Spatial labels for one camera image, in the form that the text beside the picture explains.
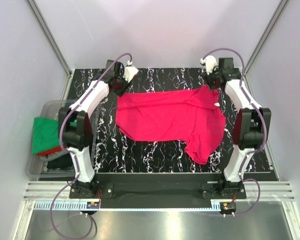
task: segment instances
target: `plastic bin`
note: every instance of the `plastic bin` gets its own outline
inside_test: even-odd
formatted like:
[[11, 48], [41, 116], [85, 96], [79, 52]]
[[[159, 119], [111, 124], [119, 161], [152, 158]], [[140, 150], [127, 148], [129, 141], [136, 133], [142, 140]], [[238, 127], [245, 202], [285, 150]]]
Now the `plastic bin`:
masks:
[[[70, 107], [76, 100], [54, 100], [47, 102], [42, 109], [41, 117], [48, 119], [58, 119], [59, 109], [61, 107]], [[96, 120], [98, 119], [99, 108], [93, 112], [90, 118], [90, 123], [92, 126], [92, 132], [95, 133]], [[91, 164], [94, 160], [95, 155], [95, 145], [96, 145], [96, 134], [93, 135], [92, 142], [92, 153], [91, 153]], [[28, 162], [25, 168], [26, 175], [31, 179], [37, 178], [64, 178], [73, 177], [75, 175], [74, 167], [68, 167], [68, 169], [47, 169], [48, 162], [42, 161], [39, 156], [30, 153]]]

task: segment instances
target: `stainless steel surface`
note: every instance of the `stainless steel surface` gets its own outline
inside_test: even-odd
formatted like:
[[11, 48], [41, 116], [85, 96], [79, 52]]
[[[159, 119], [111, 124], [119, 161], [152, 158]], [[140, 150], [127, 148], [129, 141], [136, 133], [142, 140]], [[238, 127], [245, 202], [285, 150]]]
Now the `stainless steel surface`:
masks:
[[45, 19], [42, 16], [42, 14], [41, 14], [41, 12], [40, 12], [37, 4], [36, 4], [36, 1], [35, 0], [25, 0], [25, 1], [28, 3], [35, 19], [37, 20], [44, 36], [46, 37], [47, 41], [49, 42], [49, 44], [50, 44], [55, 56], [57, 57], [59, 63], [61, 64], [61, 66], [64, 69], [65, 73], [69, 77], [71, 75], [72, 70], [68, 66], [67, 61], [65, 60], [65, 58], [62, 55], [62, 53], [61, 53], [54, 37], [52, 36], [52, 34], [51, 34], [51, 32], [50, 32], [50, 30], [49, 30], [49, 28], [48, 28], [48, 26], [45, 22]]
[[290, 0], [281, 0], [280, 3], [278, 4], [275, 12], [273, 13], [268, 25], [266, 26], [266, 28], [265, 28], [262, 36], [261, 36], [258, 44], [256, 45], [251, 57], [249, 58], [249, 60], [246, 64], [246, 68], [245, 68], [245, 73], [246, 74], [249, 72], [249, 69], [251, 68], [252, 64], [254, 63], [254, 61], [255, 61], [256, 57], [258, 56], [261, 48], [265, 44], [266, 40], [268, 39], [270, 33], [274, 29], [277, 21], [279, 20], [280, 16], [282, 15], [284, 10], [286, 9], [289, 2], [290, 2]]
[[[238, 204], [238, 211], [250, 208], [246, 202]], [[55, 211], [56, 224], [74, 214]], [[283, 207], [278, 202], [261, 202], [257, 208], [241, 217], [208, 216], [196, 212], [109, 212], [93, 215], [97, 224], [91, 237], [95, 240], [291, 240]], [[59, 230], [69, 237], [83, 236], [90, 222], [75, 216], [64, 222]], [[25, 239], [61, 240], [52, 229], [49, 211], [35, 210]]]

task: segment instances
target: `black marble surface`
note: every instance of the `black marble surface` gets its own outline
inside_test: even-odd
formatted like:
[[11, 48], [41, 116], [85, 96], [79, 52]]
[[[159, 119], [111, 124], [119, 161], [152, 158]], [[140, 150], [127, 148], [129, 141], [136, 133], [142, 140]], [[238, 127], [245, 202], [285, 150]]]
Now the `black marble surface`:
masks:
[[[88, 88], [93, 75], [100, 69], [76, 69], [68, 99], [78, 99]], [[150, 93], [197, 89], [205, 83], [201, 68], [143, 68], [140, 69], [128, 93]], [[99, 173], [206, 173], [220, 172], [228, 164], [234, 145], [231, 132], [237, 111], [229, 97], [221, 91], [220, 109], [226, 117], [224, 136], [207, 164], [200, 165], [185, 152], [182, 141], [135, 142], [123, 135], [115, 125], [117, 96], [110, 93], [100, 103], [97, 125], [94, 169]], [[269, 172], [266, 154], [256, 154], [248, 172]]]

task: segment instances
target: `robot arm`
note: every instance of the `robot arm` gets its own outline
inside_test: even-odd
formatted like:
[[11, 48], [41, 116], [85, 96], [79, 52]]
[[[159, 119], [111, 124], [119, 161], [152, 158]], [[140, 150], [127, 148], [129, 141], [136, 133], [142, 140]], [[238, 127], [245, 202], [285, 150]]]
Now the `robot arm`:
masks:
[[[114, 61], [112, 60], [108, 60], [106, 69], [110, 67], [113, 62]], [[76, 174], [79, 172], [78, 166], [80, 169], [80, 174], [75, 185], [77, 188], [84, 190], [88, 194], [95, 192], [93, 190], [94, 187], [92, 186], [95, 171], [91, 164], [89, 150], [90, 143], [93, 141], [90, 117], [101, 100], [110, 92], [114, 92], [121, 97], [127, 88], [131, 86], [132, 80], [137, 75], [138, 71], [139, 70], [134, 67], [130, 61], [128, 61], [126, 67], [124, 67], [121, 62], [117, 61], [102, 79], [99, 79], [101, 74], [97, 74], [93, 77], [89, 88], [79, 100], [70, 107], [62, 107], [59, 110], [58, 122], [60, 133], [62, 123], [66, 116], [70, 111], [76, 108], [75, 112], [71, 115], [65, 125], [62, 139], [63, 144], [70, 151]], [[78, 166], [75, 161], [75, 156], [78, 159]]]
[[238, 68], [234, 68], [233, 58], [219, 58], [217, 64], [215, 57], [209, 55], [201, 59], [200, 63], [204, 69], [202, 77], [207, 86], [210, 89], [221, 88], [230, 97], [238, 112], [232, 132], [234, 150], [223, 172], [222, 189], [240, 188], [241, 178], [254, 155], [254, 150], [261, 146], [265, 136], [255, 108], [259, 109], [265, 121], [267, 137], [271, 111], [262, 108], [248, 92], [245, 83], [240, 83], [241, 73]]

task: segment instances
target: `red shirt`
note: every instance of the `red shirt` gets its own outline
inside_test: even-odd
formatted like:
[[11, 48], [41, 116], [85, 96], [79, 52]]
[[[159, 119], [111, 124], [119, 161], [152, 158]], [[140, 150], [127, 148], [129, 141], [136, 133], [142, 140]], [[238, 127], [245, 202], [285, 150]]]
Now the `red shirt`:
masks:
[[218, 91], [206, 86], [128, 93], [118, 97], [115, 123], [134, 141], [185, 141], [185, 152], [196, 163], [206, 164], [224, 136], [226, 118], [215, 105], [218, 98]]

